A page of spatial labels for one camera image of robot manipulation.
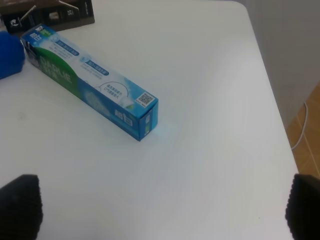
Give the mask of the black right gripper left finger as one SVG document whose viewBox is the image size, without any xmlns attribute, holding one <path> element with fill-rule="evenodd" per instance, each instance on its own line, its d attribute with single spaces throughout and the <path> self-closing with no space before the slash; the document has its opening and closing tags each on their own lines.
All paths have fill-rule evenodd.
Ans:
<svg viewBox="0 0 320 240">
<path fill-rule="evenodd" d="M 22 174 L 0 188 L 0 238 L 35 240 L 43 222 L 40 181 Z"/>
</svg>

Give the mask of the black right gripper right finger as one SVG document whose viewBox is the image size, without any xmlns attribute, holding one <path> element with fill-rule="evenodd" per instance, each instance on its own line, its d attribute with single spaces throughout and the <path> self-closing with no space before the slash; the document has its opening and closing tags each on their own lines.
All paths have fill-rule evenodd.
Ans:
<svg viewBox="0 0 320 240">
<path fill-rule="evenodd" d="M 320 180 L 295 174 L 285 210 L 285 219 L 294 240 L 320 238 Z"/>
</svg>

